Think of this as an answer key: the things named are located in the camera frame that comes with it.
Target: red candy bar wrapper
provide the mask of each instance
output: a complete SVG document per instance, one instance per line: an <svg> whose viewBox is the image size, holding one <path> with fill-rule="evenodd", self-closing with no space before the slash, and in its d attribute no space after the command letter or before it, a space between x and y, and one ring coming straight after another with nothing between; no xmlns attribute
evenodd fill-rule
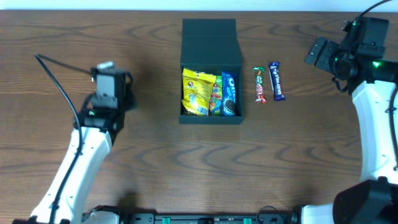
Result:
<svg viewBox="0 0 398 224"><path fill-rule="evenodd" d="M253 68L254 75L256 76L256 103L267 103L266 96L264 95L264 89L262 88L265 70L265 67Z"/></svg>

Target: dark green box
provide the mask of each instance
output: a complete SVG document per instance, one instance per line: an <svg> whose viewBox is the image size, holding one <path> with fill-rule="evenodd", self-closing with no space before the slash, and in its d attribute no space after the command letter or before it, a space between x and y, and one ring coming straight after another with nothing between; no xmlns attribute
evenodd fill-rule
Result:
<svg viewBox="0 0 398 224"><path fill-rule="evenodd" d="M180 124L239 124L243 120L242 57L235 19L184 19L182 22L181 74L183 68L221 75L236 74L236 116L189 116L180 103ZM181 76L181 99L183 85Z"/></svg>

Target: yellow snack bag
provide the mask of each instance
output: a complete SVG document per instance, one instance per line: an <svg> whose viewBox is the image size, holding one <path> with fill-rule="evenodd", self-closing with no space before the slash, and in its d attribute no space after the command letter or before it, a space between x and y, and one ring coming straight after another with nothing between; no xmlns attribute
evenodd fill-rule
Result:
<svg viewBox="0 0 398 224"><path fill-rule="evenodd" d="M195 115L208 116L209 100L215 81L215 75L183 69L182 85L184 97L182 104L188 112Z"/></svg>

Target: wood surface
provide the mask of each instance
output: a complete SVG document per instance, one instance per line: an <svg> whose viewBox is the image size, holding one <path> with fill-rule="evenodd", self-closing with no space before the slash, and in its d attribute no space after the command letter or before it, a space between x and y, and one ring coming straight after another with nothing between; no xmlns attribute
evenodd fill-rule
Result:
<svg viewBox="0 0 398 224"><path fill-rule="evenodd" d="M158 212L257 212L332 202L358 183L361 140L351 97L303 62L315 37L336 42L332 12L0 12L0 223L28 218L50 187L72 131L72 112L34 52L89 69L114 60L135 78L137 108L100 167L86 201ZM397 60L398 15L385 58ZM183 18L236 18L243 55L244 121L179 125ZM286 101L254 103L253 66L281 62ZM90 77L47 63L77 108Z"/></svg>

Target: box lid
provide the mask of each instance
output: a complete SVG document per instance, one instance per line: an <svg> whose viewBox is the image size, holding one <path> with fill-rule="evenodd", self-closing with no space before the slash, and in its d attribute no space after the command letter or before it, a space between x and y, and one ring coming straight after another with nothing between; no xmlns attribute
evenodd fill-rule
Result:
<svg viewBox="0 0 398 224"><path fill-rule="evenodd" d="M181 65L242 65L235 19L184 19Z"/></svg>

